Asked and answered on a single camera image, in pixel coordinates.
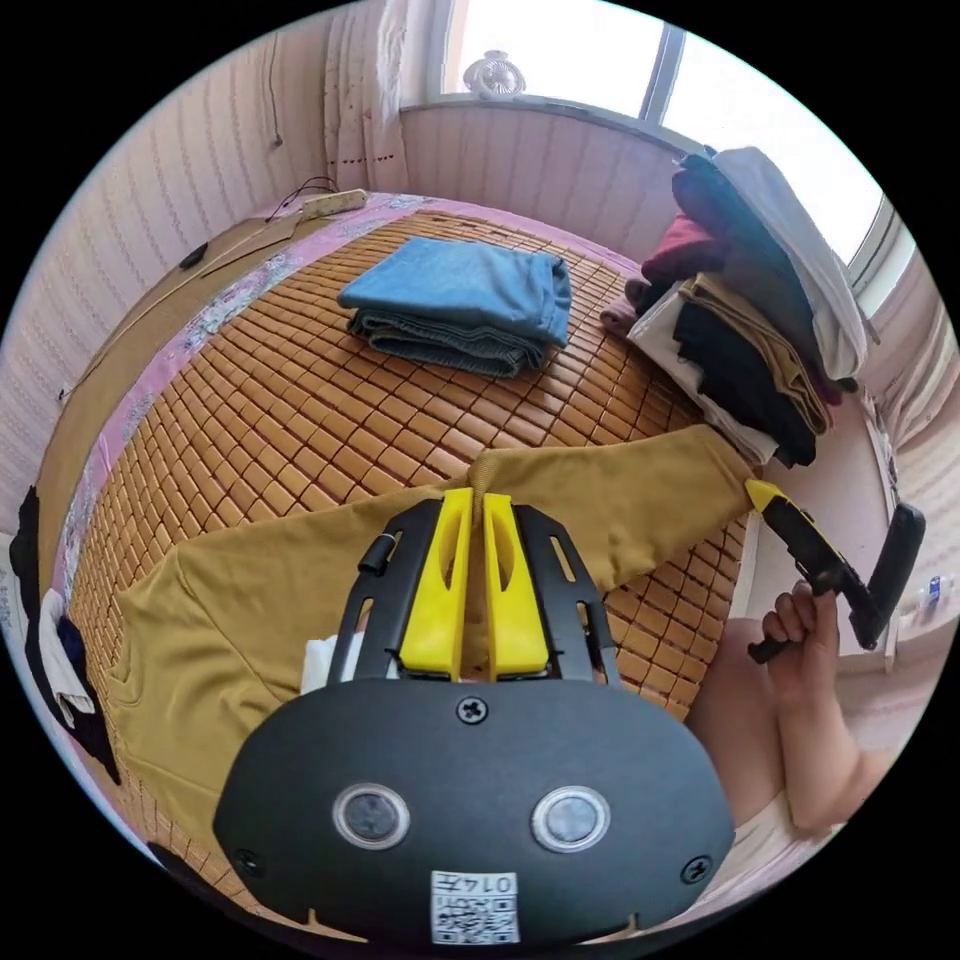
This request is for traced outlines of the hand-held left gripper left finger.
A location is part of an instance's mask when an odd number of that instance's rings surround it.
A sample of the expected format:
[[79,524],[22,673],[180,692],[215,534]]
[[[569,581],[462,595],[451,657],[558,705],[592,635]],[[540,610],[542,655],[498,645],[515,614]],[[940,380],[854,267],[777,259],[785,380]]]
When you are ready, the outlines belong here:
[[447,491],[427,544],[399,660],[406,673],[458,673],[469,580],[473,493]]

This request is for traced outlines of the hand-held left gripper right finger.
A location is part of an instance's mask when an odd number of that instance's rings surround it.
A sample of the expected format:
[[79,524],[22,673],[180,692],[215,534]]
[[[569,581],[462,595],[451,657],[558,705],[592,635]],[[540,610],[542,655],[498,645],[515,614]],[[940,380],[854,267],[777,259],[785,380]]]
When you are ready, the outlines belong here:
[[490,675],[542,674],[549,653],[511,498],[482,498]]

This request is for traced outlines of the person's right hand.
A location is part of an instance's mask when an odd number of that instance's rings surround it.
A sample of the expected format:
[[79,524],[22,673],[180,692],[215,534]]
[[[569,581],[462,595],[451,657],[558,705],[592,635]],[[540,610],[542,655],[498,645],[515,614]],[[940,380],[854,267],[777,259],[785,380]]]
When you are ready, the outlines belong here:
[[764,637],[779,644],[767,663],[778,705],[819,702],[834,693],[840,644],[834,593],[817,595],[800,580],[776,598],[761,626]]

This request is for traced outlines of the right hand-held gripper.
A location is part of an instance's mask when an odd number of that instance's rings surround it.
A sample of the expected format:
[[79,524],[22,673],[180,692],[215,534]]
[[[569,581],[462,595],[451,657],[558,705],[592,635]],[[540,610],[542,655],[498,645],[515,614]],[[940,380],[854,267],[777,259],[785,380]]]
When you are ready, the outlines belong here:
[[745,490],[754,510],[787,548],[811,593],[832,593],[846,599],[854,637],[863,646],[864,581],[860,575],[828,541],[811,515],[786,498],[778,486],[748,479]]

